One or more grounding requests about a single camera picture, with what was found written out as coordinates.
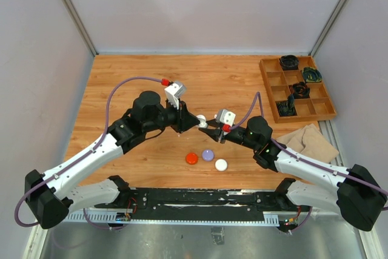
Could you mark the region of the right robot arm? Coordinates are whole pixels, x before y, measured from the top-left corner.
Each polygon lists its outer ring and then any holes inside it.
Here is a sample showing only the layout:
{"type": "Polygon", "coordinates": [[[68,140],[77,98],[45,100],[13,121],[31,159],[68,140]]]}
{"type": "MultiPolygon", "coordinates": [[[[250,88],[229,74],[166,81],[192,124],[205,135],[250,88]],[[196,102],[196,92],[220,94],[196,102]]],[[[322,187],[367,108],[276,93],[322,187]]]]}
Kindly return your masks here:
{"type": "Polygon", "coordinates": [[[333,166],[311,159],[272,138],[272,128],[261,116],[246,127],[205,120],[200,115],[199,130],[213,140],[230,141],[253,150],[253,159],[264,169],[291,175],[277,188],[275,204],[281,210],[310,206],[336,213],[353,227],[372,230],[387,203],[387,194],[371,173],[361,165],[333,166]]]}

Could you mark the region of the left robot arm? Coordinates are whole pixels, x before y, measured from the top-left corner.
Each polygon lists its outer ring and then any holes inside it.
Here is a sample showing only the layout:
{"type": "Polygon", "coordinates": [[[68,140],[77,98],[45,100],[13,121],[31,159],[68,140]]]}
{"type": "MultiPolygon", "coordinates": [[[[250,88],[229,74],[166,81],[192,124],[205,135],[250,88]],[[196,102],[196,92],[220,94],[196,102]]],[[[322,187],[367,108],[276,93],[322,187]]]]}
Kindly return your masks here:
{"type": "Polygon", "coordinates": [[[183,133],[199,124],[200,120],[189,112],[184,101],[178,101],[176,106],[170,103],[163,106],[156,92],[142,92],[132,108],[88,148],[44,173],[30,171],[24,180],[24,201],[43,229],[58,225],[71,211],[80,209],[81,202],[112,203],[122,208],[129,203],[130,193],[114,180],[109,178],[94,185],[95,195],[81,194],[77,185],[109,161],[146,141],[149,132],[171,127],[183,133]]]}

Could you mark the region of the orange earbud charging case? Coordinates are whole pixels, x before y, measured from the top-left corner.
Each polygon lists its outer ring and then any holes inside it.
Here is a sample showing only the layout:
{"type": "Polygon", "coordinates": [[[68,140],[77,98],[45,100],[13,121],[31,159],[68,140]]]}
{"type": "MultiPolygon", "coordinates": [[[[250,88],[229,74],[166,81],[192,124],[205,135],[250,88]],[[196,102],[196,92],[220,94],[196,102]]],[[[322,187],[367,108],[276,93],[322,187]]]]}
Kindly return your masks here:
{"type": "Polygon", "coordinates": [[[190,152],[185,157],[186,163],[189,165],[195,165],[198,162],[198,155],[196,153],[190,152]]]}

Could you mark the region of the white earbud charging case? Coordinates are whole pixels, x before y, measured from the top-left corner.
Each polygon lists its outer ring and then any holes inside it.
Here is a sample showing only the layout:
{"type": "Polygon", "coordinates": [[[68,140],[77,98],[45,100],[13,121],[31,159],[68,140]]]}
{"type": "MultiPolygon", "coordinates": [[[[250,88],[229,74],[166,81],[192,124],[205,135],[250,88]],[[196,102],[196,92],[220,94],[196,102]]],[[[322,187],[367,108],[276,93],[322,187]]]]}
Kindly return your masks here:
{"type": "Polygon", "coordinates": [[[227,163],[226,160],[224,160],[224,159],[217,159],[215,161],[215,169],[217,171],[223,172],[223,171],[227,170],[227,168],[228,168],[228,163],[227,163]]]}

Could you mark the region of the purple earbud charging case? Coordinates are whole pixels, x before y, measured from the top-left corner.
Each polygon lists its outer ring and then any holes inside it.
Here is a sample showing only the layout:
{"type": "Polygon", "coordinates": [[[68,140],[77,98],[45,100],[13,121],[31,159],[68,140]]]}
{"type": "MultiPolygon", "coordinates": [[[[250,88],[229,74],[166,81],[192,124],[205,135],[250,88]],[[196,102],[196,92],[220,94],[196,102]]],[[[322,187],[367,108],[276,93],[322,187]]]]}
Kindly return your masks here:
{"type": "Polygon", "coordinates": [[[201,156],[204,161],[212,161],[215,157],[215,154],[212,150],[206,149],[202,152],[201,156]]]}

